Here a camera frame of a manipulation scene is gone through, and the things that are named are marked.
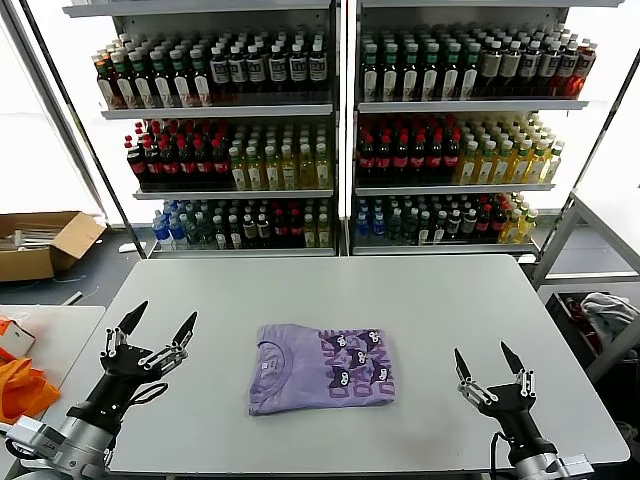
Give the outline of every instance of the orange fabric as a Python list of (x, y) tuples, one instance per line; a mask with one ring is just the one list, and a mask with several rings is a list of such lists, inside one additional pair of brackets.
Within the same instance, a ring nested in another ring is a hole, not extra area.
[(37, 415), (60, 397), (44, 372), (31, 368), (30, 358), (0, 364), (1, 422), (13, 424), (21, 415)]

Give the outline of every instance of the bottle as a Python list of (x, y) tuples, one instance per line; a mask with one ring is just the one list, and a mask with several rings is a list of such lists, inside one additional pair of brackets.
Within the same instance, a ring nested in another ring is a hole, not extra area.
[(564, 96), (569, 87), (569, 79), (578, 63), (578, 42), (571, 41), (560, 53), (560, 63), (551, 79), (551, 95)]
[(136, 102), (136, 97), (139, 97), (138, 89), (135, 86), (135, 82), (133, 82), (133, 75), (129, 71), (128, 64), (124, 61), (124, 56), (121, 53), (112, 53), (111, 61), (116, 70), (116, 83), (122, 93), (126, 108), (138, 108), (138, 103)]
[(202, 50), (193, 49), (189, 53), (189, 56), (191, 57), (191, 64), (193, 65), (193, 83), (198, 95), (198, 104), (203, 107), (210, 107), (213, 105), (211, 103), (213, 81), (211, 79), (211, 72), (206, 67), (206, 59), (204, 58)]
[(444, 239), (444, 234), (447, 226), (447, 212), (446, 210), (440, 210), (438, 212), (438, 218), (436, 219), (436, 225), (433, 232), (433, 244), (437, 245)]
[(387, 56), (382, 69), (382, 101), (393, 102), (396, 99), (396, 81), (398, 72), (396, 68), (396, 54), (398, 45), (387, 44)]
[(496, 148), (496, 142), (487, 140), (481, 156), (476, 156), (475, 166), (471, 174), (471, 183), (474, 185), (487, 185), (489, 181), (489, 173), (493, 167), (493, 152)]
[(478, 58), (480, 56), (480, 44), (472, 42), (467, 49), (467, 59), (463, 69), (462, 83), (460, 85), (460, 100), (470, 100), (474, 97), (474, 87), (478, 77)]
[(458, 85), (458, 58), (460, 56), (460, 44), (453, 42), (449, 44), (447, 53), (447, 63), (443, 70), (442, 79), (442, 96), (441, 100), (453, 100), (456, 96), (456, 88)]
[(318, 143), (316, 145), (316, 173), (318, 174), (319, 189), (328, 190), (331, 188), (330, 167), (331, 164), (327, 158), (327, 145)]
[(236, 93), (245, 93), (248, 91), (249, 74), (247, 62), (244, 55), (237, 46), (231, 47), (231, 56), (227, 61), (229, 65), (229, 76), (233, 83)]
[(501, 47), (502, 43), (496, 40), (487, 47), (482, 55), (480, 78), (478, 79), (476, 90), (476, 96), (478, 97), (491, 97), (496, 93), (496, 80), (500, 70), (500, 62), (502, 61)]
[(282, 146), (282, 179), (285, 190), (298, 188), (298, 165), (291, 153), (290, 145)]
[(240, 151), (237, 147), (229, 149), (229, 157), (231, 157), (231, 174), (236, 185), (236, 190), (243, 192), (251, 188), (247, 174), (247, 168), (242, 161)]
[(540, 181), (538, 183), (548, 183), (553, 182), (553, 177), (558, 171), (558, 167), (560, 166), (562, 155), (562, 149), (564, 148), (564, 142), (562, 140), (557, 140), (553, 148), (551, 149), (551, 158), (547, 160), (544, 168), (542, 169), (542, 173), (540, 174)]
[(547, 140), (540, 140), (538, 142), (533, 153), (533, 158), (529, 162), (527, 171), (522, 179), (522, 183), (538, 183), (540, 181), (540, 174), (546, 163), (544, 154), (548, 145), (549, 142)]
[(440, 46), (437, 43), (427, 44), (427, 56), (425, 59), (424, 73), (422, 75), (422, 89), (420, 98), (423, 102), (431, 101), (435, 98), (436, 85), (440, 83), (441, 75), (438, 75), (438, 51)]
[(316, 168), (308, 143), (300, 145), (300, 188), (312, 190), (316, 188)]
[(500, 97), (509, 97), (513, 94), (516, 73), (522, 54), (520, 53), (520, 42), (514, 41), (509, 45), (509, 50), (504, 51), (500, 69), (498, 70), (498, 95)]
[(410, 43), (407, 45), (407, 51), (405, 54), (405, 64), (402, 72), (402, 101), (413, 101), (416, 81), (418, 79), (418, 70), (416, 68), (416, 62), (418, 61), (418, 45)]
[(308, 79), (307, 57), (302, 53), (302, 46), (294, 44), (291, 47), (291, 56), (289, 57), (289, 70), (291, 72), (291, 81), (293, 90), (302, 92), (306, 89)]
[(509, 155), (511, 155), (511, 149), (513, 148), (513, 142), (505, 140), (500, 146), (500, 154), (493, 159), (493, 167), (489, 172), (489, 183), (492, 185), (499, 185), (504, 183), (504, 175), (509, 167)]
[(549, 43), (549, 48), (542, 52), (538, 76), (536, 77), (536, 94), (541, 97), (551, 95), (551, 81), (560, 64), (560, 42), (554, 40)]
[(504, 183), (522, 183), (524, 174), (529, 166), (528, 157), (531, 145), (531, 140), (525, 140), (520, 144), (518, 155), (509, 161), (509, 166), (504, 174)]
[(378, 85), (378, 66), (376, 55), (378, 46), (375, 43), (365, 45), (364, 66), (362, 68), (362, 98), (365, 102), (375, 102)]
[(469, 208), (469, 211), (465, 213), (462, 223), (460, 224), (460, 236), (464, 239), (471, 238), (476, 228), (477, 221), (478, 218), (476, 217), (476, 211), (473, 208)]
[(316, 247), (316, 225), (313, 215), (307, 213), (304, 216), (304, 246), (306, 248)]
[(473, 170), (475, 169), (475, 157), (478, 149), (478, 142), (471, 140), (467, 142), (467, 148), (460, 163), (460, 176), (456, 182), (458, 185), (469, 185)]
[(515, 242), (516, 236), (518, 235), (518, 225), (520, 223), (521, 215), (522, 210), (520, 210), (519, 208), (516, 208), (511, 212), (509, 220), (507, 220), (507, 223), (498, 236), (498, 243)]

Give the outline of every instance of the purple t-shirt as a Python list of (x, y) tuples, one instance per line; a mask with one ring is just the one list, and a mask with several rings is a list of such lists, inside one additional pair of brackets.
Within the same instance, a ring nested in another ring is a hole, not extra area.
[(391, 353), (382, 330), (315, 330), (265, 325), (249, 414), (391, 402)]

